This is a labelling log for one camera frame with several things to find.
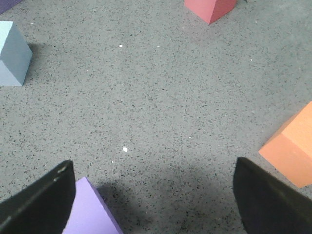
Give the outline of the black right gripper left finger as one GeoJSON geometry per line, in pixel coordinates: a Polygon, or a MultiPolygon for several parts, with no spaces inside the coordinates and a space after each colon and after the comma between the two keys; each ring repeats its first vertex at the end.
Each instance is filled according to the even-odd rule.
{"type": "Polygon", "coordinates": [[[0,204],[2,234],[60,234],[76,195],[73,163],[65,160],[0,204]]]}

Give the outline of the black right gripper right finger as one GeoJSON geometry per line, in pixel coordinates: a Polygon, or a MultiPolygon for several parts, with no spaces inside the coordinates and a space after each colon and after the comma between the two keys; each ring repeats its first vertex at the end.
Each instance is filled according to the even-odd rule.
{"type": "Polygon", "coordinates": [[[245,157],[237,159],[233,191],[247,233],[312,232],[312,201],[245,157]]]}

